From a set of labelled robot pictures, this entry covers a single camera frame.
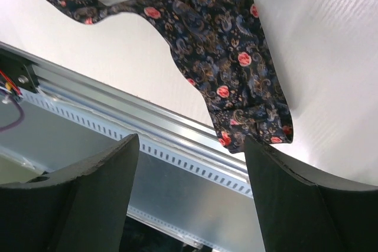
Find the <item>navy floral tie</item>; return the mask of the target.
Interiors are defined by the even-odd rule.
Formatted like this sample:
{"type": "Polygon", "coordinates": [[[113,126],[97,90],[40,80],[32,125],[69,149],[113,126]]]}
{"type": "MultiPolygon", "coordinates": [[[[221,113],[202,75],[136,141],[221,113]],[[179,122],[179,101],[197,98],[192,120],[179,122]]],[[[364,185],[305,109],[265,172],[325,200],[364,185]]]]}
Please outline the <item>navy floral tie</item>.
{"type": "Polygon", "coordinates": [[[130,12],[145,18],[170,47],[175,65],[202,95],[220,144],[244,150],[252,136],[291,143],[292,117],[254,0],[46,0],[83,24],[130,12]]]}

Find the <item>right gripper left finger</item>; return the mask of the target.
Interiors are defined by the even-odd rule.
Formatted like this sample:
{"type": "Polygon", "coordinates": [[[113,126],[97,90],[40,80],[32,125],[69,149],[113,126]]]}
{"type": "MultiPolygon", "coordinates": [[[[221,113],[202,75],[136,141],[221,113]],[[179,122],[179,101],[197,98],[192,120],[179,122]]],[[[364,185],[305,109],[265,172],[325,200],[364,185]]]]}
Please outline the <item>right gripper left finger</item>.
{"type": "Polygon", "coordinates": [[[65,168],[1,185],[1,250],[118,251],[138,156],[132,134],[65,168]]]}

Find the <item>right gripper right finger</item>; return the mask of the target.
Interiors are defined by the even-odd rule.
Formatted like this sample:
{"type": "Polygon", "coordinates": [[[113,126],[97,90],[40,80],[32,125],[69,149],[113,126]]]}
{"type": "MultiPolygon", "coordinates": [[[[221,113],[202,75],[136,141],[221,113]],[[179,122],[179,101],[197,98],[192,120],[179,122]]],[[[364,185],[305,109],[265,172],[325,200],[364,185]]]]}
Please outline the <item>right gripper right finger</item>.
{"type": "Polygon", "coordinates": [[[244,145],[266,251],[377,251],[377,187],[299,161],[248,136],[244,145]]]}

